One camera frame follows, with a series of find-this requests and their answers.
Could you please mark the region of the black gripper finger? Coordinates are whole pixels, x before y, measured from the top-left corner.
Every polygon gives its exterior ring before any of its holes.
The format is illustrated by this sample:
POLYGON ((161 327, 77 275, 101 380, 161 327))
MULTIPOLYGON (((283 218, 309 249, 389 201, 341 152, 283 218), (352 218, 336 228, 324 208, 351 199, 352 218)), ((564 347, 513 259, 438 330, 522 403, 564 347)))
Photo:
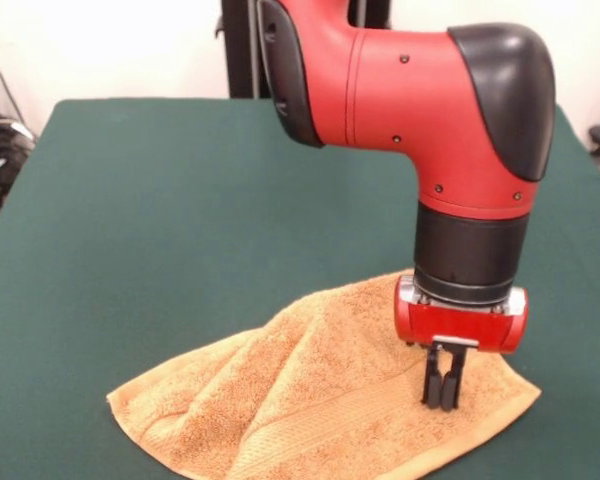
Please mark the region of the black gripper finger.
POLYGON ((422 403, 428 408, 439 408, 442 376, 439 370, 439 347, 435 344, 427 348, 422 403))
POLYGON ((440 394, 440 407, 443 411, 458 408, 465 361, 465 349, 457 349, 452 353, 451 367, 444 377, 440 394))

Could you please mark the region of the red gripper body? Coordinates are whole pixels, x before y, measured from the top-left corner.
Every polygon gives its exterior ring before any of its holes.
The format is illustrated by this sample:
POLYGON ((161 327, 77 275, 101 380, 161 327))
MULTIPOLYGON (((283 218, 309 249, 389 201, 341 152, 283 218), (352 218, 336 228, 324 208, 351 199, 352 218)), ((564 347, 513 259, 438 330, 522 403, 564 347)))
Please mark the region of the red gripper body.
POLYGON ((510 354, 524 336, 528 315, 528 292, 520 287, 512 288, 498 305, 475 307, 425 295, 412 274, 401 275, 395 286, 395 329, 409 343, 453 344, 510 354))

